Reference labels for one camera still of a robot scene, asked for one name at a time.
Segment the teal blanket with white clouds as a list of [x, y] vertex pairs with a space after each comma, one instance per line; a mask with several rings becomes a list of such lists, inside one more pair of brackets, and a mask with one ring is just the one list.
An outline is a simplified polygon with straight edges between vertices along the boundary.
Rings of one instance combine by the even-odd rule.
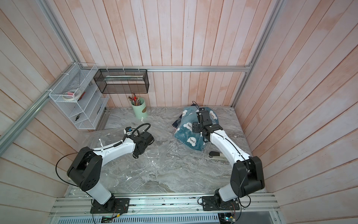
[[201, 107], [200, 109], [197, 106], [185, 107], [181, 116], [181, 124], [174, 133], [174, 137], [187, 147], [193, 150], [202, 151], [209, 140], [206, 140], [200, 133], [192, 132], [193, 122], [198, 121], [197, 112], [199, 110], [208, 110], [212, 122], [214, 124], [219, 124], [217, 114], [210, 107]]

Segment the clear plastic vacuum bag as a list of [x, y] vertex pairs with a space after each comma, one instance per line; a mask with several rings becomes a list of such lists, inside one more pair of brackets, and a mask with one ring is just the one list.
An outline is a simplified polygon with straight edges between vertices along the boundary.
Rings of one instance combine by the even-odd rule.
[[104, 165], [100, 183], [114, 194], [173, 192], [160, 176], [169, 170], [170, 150], [176, 139], [171, 133], [152, 127], [154, 143], [137, 159], [125, 154]]

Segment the dark blue blanket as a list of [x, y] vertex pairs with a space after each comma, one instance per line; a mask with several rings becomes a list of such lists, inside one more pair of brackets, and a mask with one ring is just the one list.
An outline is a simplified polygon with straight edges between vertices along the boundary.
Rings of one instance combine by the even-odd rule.
[[181, 124], [181, 118], [178, 118], [175, 122], [173, 122], [172, 126], [174, 128], [178, 128]]

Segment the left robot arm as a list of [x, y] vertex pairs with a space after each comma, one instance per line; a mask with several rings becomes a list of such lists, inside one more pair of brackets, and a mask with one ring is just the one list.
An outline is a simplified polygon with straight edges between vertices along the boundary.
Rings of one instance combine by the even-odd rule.
[[154, 143], [154, 137], [147, 131], [125, 134], [122, 140], [113, 144], [91, 149], [82, 148], [70, 165], [67, 176], [94, 202], [104, 207], [115, 206], [114, 195], [100, 183], [104, 165], [126, 154], [137, 159], [146, 148]]

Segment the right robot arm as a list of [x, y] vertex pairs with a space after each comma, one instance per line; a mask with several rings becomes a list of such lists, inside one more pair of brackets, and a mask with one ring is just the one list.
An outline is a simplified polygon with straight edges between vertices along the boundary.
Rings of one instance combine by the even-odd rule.
[[215, 191], [216, 206], [223, 207], [228, 202], [242, 198], [265, 188], [262, 161], [241, 150], [219, 124], [214, 124], [205, 108], [197, 112], [198, 121], [193, 124], [193, 132], [215, 145], [232, 167], [230, 183]]

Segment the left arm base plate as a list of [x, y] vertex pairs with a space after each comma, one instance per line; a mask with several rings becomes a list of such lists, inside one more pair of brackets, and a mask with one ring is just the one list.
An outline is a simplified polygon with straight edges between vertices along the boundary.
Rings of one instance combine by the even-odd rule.
[[110, 198], [108, 202], [101, 205], [97, 200], [94, 200], [92, 203], [92, 208], [90, 210], [91, 214], [102, 214], [102, 213], [111, 213], [111, 214], [124, 214], [128, 212], [130, 199], [129, 198]]

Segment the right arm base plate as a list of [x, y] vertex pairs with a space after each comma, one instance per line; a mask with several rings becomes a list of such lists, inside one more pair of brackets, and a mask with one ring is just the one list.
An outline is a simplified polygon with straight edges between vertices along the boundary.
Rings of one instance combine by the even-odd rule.
[[224, 202], [219, 196], [204, 196], [201, 198], [204, 211], [239, 211], [240, 205], [237, 200]]

